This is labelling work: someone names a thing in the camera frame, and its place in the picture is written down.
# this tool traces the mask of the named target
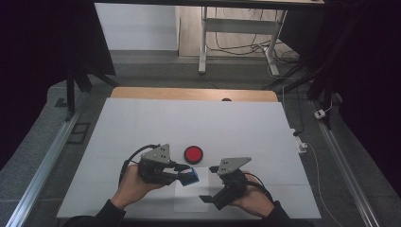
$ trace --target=black sleeve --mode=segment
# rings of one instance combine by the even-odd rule
[[[110,200],[92,216],[77,216],[68,219],[63,227],[117,227],[121,224],[126,212],[115,207]]]
[[[274,208],[271,213],[262,218],[261,226],[263,227],[294,227],[291,219],[286,211],[281,207],[280,201],[275,201]]]

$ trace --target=wooden edge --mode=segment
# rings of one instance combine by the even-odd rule
[[[111,97],[211,101],[221,101],[223,98],[230,98],[232,101],[278,101],[277,95],[272,91],[191,88],[116,87],[113,89]]]

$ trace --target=white tabletop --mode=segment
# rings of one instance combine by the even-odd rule
[[[203,160],[193,166],[200,183],[152,191],[126,208],[126,218],[254,218],[236,207],[218,211],[198,198],[223,187],[207,167],[244,156],[253,159],[241,169],[258,176],[291,218],[321,217],[280,103],[109,98],[58,218],[95,215],[117,189],[124,160],[148,144],[169,144],[171,160],[183,164],[187,147],[202,148]]]

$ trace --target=human hand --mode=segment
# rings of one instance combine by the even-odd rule
[[[245,176],[248,181],[259,183],[252,175],[245,174]],[[237,206],[247,213],[261,218],[267,217],[274,208],[273,203],[263,194],[261,189],[249,185],[242,198],[233,201],[231,205]]]
[[[128,205],[140,201],[146,194],[163,185],[145,183],[138,174],[138,165],[127,167],[124,177],[112,198],[112,204],[120,210]]]

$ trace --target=red button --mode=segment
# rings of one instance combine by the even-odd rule
[[[186,162],[189,164],[198,164],[203,158],[203,151],[197,146],[191,146],[185,150],[183,154]]]

